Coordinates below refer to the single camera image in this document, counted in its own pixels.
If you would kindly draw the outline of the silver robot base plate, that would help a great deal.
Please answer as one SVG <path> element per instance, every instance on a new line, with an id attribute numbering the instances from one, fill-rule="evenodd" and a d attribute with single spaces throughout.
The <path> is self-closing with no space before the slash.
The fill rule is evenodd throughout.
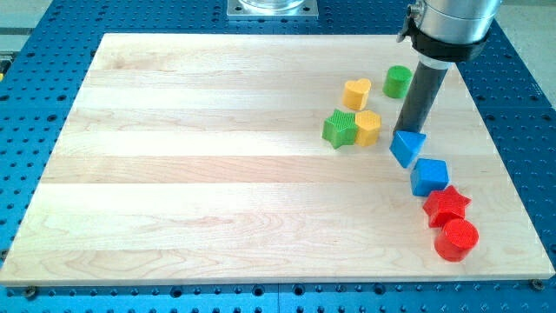
<path id="1" fill-rule="evenodd" d="M 317 0 L 228 0 L 227 16 L 237 20 L 319 16 Z"/>

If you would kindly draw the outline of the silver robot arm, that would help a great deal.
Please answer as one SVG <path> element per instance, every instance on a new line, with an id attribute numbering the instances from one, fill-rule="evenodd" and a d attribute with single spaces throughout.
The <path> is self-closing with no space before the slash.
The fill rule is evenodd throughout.
<path id="1" fill-rule="evenodd" d="M 396 41 L 411 39 L 414 50 L 438 62 L 477 57 L 490 36 L 501 0 L 416 0 L 407 6 Z"/>

